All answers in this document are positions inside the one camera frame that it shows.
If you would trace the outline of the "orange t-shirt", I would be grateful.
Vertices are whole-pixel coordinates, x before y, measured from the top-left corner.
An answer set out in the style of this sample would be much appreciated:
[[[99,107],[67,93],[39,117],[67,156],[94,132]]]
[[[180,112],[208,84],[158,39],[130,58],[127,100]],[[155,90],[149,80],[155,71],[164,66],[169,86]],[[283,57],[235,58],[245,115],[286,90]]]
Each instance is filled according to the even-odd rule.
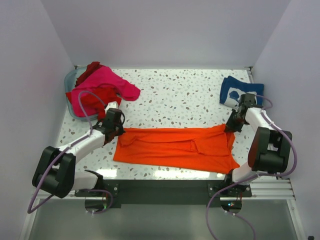
[[[239,168],[235,135],[220,124],[205,128],[126,128],[113,160],[227,174]]]

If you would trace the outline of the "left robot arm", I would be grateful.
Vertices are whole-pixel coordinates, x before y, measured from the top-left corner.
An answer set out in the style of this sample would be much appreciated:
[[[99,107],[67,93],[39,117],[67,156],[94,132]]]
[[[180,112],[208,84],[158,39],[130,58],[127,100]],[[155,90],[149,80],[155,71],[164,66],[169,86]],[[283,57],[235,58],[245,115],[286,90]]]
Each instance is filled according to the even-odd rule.
[[[91,170],[76,172],[76,164],[94,150],[113,141],[125,131],[125,116],[117,108],[109,108],[82,137],[61,147],[46,147],[32,178],[32,185],[53,196],[64,198],[71,191],[86,190],[99,196],[104,190],[103,177]]]

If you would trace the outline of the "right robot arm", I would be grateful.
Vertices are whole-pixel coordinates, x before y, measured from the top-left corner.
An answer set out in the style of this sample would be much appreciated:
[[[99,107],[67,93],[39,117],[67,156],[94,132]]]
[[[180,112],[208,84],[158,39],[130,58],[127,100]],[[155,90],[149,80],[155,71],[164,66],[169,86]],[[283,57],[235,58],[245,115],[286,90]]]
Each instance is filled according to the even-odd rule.
[[[240,133],[244,125],[254,131],[247,162],[225,175],[218,190],[230,197],[244,192],[260,176],[282,176],[289,163],[293,135],[279,128],[268,116],[266,108],[259,105],[260,95],[245,93],[240,96],[237,109],[233,109],[225,124],[225,133]]]

